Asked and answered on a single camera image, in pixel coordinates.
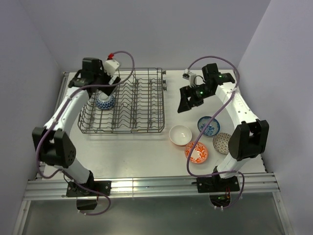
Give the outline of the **orange geometric pattern bowl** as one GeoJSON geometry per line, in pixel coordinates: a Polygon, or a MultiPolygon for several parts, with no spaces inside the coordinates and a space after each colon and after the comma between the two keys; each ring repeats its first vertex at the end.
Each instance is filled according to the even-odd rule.
{"type": "Polygon", "coordinates": [[[105,93],[99,93],[96,98],[96,107],[100,110],[110,110],[115,106],[114,95],[106,95],[105,93]]]}

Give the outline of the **orange floral pattern bowl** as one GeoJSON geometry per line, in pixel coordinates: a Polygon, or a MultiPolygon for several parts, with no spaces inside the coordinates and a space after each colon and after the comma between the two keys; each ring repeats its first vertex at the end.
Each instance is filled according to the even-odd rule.
{"type": "MultiPolygon", "coordinates": [[[[185,150],[184,150],[184,154],[186,158],[188,158],[193,145],[194,145],[193,141],[186,145],[185,150]]],[[[198,142],[191,154],[190,161],[195,164],[202,164],[207,160],[208,156],[209,156],[209,152],[208,152],[207,147],[203,143],[198,142]]]]}

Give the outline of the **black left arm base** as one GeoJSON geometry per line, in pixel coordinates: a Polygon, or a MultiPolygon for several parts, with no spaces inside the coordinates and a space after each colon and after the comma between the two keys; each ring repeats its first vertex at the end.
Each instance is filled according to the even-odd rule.
{"type": "Polygon", "coordinates": [[[66,197],[89,197],[102,194],[109,196],[111,186],[111,181],[94,181],[91,185],[78,185],[76,182],[71,181],[67,186],[66,197]]]}

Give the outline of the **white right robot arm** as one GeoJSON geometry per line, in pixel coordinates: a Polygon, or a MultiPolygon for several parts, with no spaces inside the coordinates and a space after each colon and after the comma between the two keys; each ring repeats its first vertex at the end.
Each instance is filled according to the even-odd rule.
{"type": "Polygon", "coordinates": [[[228,142],[229,153],[215,167],[212,187],[221,191],[228,186],[228,178],[237,174],[250,159],[265,151],[269,123],[260,120],[248,107],[238,88],[238,78],[230,73],[221,73],[217,64],[202,68],[203,83],[196,84],[196,74],[186,69],[182,75],[189,85],[180,88],[178,113],[191,110],[203,104],[205,98],[216,96],[223,103],[233,122],[234,131],[228,142]]]}

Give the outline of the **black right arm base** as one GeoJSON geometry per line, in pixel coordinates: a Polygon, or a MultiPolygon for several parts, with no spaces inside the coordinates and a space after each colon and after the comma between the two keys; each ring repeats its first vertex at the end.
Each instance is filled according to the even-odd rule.
{"type": "Polygon", "coordinates": [[[198,177],[192,184],[197,185],[198,193],[240,191],[238,178],[236,176],[230,178],[221,178],[219,175],[198,177]]]}

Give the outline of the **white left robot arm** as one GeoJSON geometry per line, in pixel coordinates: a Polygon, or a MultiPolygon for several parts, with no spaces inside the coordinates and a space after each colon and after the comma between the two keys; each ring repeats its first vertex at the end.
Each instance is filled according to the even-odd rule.
{"type": "Polygon", "coordinates": [[[110,95],[120,78],[115,76],[120,63],[111,56],[102,62],[96,58],[84,58],[82,68],[68,84],[65,97],[52,118],[43,126],[36,127],[32,138],[37,163],[53,166],[78,183],[83,195],[95,191],[92,172],[76,159],[76,148],[69,138],[72,126],[81,109],[98,88],[110,95]]]}

